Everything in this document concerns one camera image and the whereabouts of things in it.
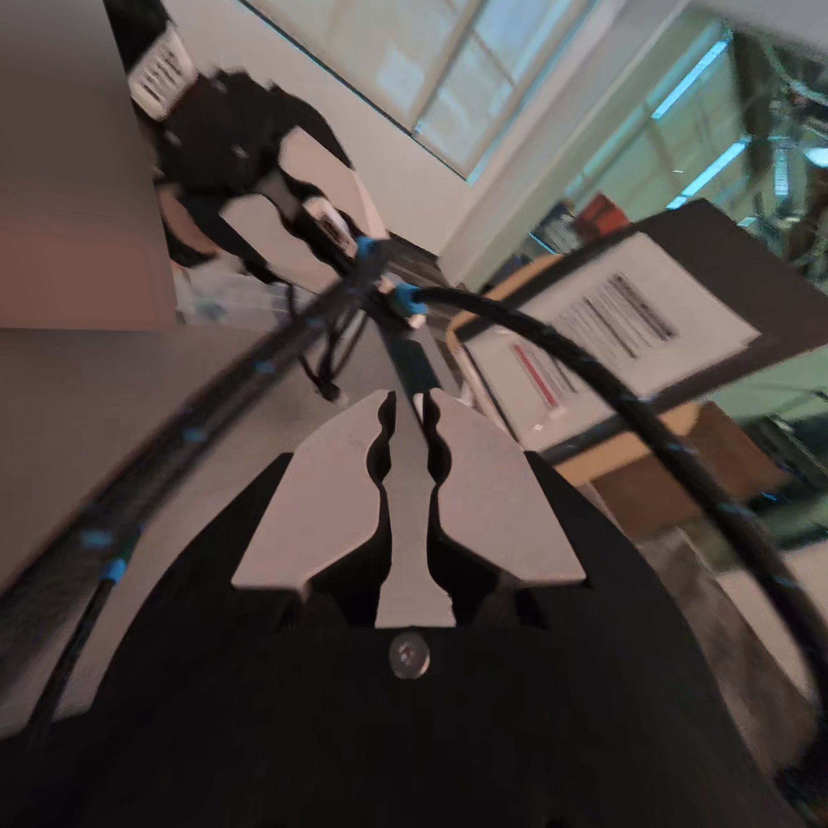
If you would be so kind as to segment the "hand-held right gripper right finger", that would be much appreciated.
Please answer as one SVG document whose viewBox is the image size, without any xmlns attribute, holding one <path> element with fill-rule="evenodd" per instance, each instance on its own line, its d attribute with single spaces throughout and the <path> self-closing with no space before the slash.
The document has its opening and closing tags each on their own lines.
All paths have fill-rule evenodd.
<svg viewBox="0 0 828 828">
<path fill-rule="evenodd" d="M 431 390 L 422 402 L 440 538 L 520 585 L 583 585 L 586 574 L 520 445 Z"/>
</svg>

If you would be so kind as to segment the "printed instruction sheet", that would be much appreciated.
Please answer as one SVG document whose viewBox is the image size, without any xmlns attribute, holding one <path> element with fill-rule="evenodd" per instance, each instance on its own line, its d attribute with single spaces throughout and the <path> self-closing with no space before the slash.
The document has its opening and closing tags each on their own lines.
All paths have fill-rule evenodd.
<svg viewBox="0 0 828 828">
<path fill-rule="evenodd" d="M 523 305 L 640 398 L 743 352 L 757 329 L 637 233 Z M 464 344 L 517 442 L 542 452 L 614 414 L 538 346 L 487 326 Z"/>
</svg>

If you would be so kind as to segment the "brown cardboard box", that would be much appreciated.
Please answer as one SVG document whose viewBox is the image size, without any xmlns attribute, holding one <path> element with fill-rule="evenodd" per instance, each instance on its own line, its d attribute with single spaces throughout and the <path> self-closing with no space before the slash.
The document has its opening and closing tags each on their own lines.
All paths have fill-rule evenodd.
<svg viewBox="0 0 828 828">
<path fill-rule="evenodd" d="M 774 491 L 788 478 L 713 402 L 702 405 L 686 442 L 721 487 L 740 502 Z M 593 486 L 634 540 L 702 516 L 701 507 L 652 454 L 597 478 Z"/>
</svg>

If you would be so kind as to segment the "large grid window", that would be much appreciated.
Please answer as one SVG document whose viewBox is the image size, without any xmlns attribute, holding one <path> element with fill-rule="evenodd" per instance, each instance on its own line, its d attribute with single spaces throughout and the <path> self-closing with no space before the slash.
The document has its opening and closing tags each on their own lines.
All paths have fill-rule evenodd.
<svg viewBox="0 0 828 828">
<path fill-rule="evenodd" d="M 469 182 L 597 5 L 243 2 Z"/>
</svg>

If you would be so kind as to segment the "black display board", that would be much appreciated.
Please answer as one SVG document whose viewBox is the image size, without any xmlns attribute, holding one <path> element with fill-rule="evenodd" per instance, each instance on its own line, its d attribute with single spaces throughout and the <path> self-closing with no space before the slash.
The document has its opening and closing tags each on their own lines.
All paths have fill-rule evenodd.
<svg viewBox="0 0 828 828">
<path fill-rule="evenodd" d="M 660 415 L 826 346 L 826 295 L 704 200 L 656 214 L 561 256 L 537 279 L 506 298 L 504 304 L 523 311 L 523 305 L 542 290 L 561 283 L 637 233 L 649 237 L 760 333 L 740 354 L 657 393 L 654 398 L 646 398 Z M 478 317 L 460 327 L 459 339 L 469 357 L 465 342 L 491 325 L 495 324 Z M 622 430 L 620 419 L 613 415 L 540 453 L 547 459 L 564 460 Z"/>
</svg>

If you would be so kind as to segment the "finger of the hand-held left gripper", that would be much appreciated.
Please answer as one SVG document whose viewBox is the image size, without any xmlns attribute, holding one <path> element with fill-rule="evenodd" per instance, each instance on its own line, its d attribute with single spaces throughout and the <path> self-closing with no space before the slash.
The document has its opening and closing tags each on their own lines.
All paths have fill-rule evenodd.
<svg viewBox="0 0 828 828">
<path fill-rule="evenodd" d="M 220 216 L 285 282 L 321 294 L 339 281 L 333 268 L 321 262 L 304 241 L 288 233 L 276 207 L 264 196 L 251 194 L 231 200 Z"/>
<path fill-rule="evenodd" d="M 388 238 L 373 198 L 356 171 L 301 128 L 282 140 L 278 163 L 296 181 L 317 186 L 333 206 L 343 210 L 371 238 Z"/>
</svg>

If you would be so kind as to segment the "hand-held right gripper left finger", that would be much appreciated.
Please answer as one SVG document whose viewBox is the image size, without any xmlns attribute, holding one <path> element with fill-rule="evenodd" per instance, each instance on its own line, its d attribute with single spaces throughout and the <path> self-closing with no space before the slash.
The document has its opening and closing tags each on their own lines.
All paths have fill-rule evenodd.
<svg viewBox="0 0 828 828">
<path fill-rule="evenodd" d="M 233 573 L 235 588 L 306 593 L 362 551 L 378 552 L 383 570 L 396 409 L 395 392 L 373 392 L 299 444 Z"/>
</svg>

